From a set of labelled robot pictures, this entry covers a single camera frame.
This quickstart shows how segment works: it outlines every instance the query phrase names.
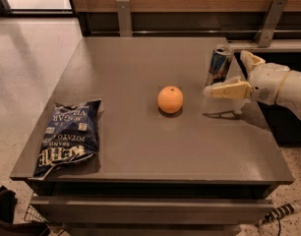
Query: floor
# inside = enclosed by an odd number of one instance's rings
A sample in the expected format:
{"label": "floor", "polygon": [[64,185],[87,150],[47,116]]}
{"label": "floor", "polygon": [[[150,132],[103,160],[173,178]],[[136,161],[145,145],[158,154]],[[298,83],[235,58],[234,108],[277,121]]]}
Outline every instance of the floor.
{"label": "floor", "polygon": [[[77,19],[0,18],[0,186],[17,194],[15,222],[23,222],[31,190],[9,175],[80,38]],[[301,147],[282,147],[295,181],[269,199],[275,207],[301,200]],[[239,236],[277,235],[278,224],[241,225]],[[282,236],[301,236],[301,212],[281,221]]]}

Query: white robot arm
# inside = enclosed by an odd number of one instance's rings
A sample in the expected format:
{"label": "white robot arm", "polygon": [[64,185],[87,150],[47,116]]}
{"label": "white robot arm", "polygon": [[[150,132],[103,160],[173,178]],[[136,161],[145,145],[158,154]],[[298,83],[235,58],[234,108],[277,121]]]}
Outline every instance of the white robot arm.
{"label": "white robot arm", "polygon": [[301,73],[287,66],[266,63],[248,51],[241,51],[248,82],[239,78],[205,88],[205,95],[217,98],[246,98],[251,95],[267,105],[277,104],[292,111],[301,120]]}

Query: black cable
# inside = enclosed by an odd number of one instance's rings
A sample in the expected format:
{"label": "black cable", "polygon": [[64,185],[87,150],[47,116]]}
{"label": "black cable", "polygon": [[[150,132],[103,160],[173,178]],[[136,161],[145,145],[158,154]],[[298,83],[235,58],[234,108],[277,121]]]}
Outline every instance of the black cable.
{"label": "black cable", "polygon": [[57,235],[57,236],[60,236],[62,233],[64,233],[65,232],[65,230],[62,230],[62,231],[60,231],[59,232],[59,234]]}
{"label": "black cable", "polygon": [[280,232],[281,232],[281,225],[280,225],[280,220],[279,220],[279,218],[277,217],[276,218],[277,219],[277,221],[278,221],[278,236],[280,236]]}

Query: bag of chips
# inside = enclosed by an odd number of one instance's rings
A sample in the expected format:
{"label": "bag of chips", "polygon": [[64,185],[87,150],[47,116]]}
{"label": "bag of chips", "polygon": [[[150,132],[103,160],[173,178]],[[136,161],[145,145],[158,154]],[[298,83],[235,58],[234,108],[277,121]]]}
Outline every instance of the bag of chips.
{"label": "bag of chips", "polygon": [[101,100],[70,106],[55,104],[33,178],[43,179],[54,168],[80,163],[98,152],[97,112],[100,103]]}

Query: can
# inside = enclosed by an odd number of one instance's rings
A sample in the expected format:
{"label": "can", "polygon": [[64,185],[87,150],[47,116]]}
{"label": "can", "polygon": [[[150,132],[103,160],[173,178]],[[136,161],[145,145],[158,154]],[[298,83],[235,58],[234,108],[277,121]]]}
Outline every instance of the can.
{"label": "can", "polygon": [[223,82],[226,79],[229,66],[233,57],[233,51],[226,44],[219,44],[212,51],[206,86]]}

